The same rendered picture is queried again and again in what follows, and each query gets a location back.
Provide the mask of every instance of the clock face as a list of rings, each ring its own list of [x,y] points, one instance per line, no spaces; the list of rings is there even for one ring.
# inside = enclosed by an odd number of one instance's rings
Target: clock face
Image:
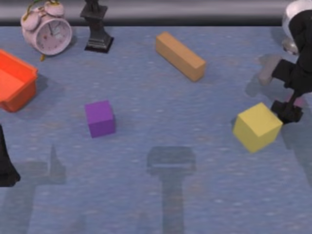
[[[46,22],[39,30],[36,44],[45,55],[56,55],[62,52],[71,42],[72,29],[64,20]]]

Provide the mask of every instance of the brown block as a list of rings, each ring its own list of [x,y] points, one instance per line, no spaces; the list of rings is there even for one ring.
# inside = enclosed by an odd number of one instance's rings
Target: brown block
[[[198,81],[204,76],[206,61],[168,32],[163,32],[156,37],[155,48],[161,56],[190,80]]]

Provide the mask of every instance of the orange plastic bin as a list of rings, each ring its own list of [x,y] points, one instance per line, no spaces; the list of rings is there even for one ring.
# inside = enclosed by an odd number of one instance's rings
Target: orange plastic bin
[[[37,68],[0,50],[0,107],[16,112],[36,94]]]

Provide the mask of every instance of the yellow cube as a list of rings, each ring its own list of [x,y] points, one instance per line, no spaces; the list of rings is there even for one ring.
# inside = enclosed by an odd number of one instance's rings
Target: yellow cube
[[[250,153],[275,141],[283,123],[262,102],[237,116],[233,134]]]

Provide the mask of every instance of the clock hand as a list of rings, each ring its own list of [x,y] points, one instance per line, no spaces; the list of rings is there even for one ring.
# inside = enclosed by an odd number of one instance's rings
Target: clock hand
[[[50,35],[51,35],[51,36],[53,36],[53,30],[52,30],[52,27],[51,27],[51,25],[50,25],[50,24],[48,24],[48,26],[49,26],[49,30],[50,30]]]

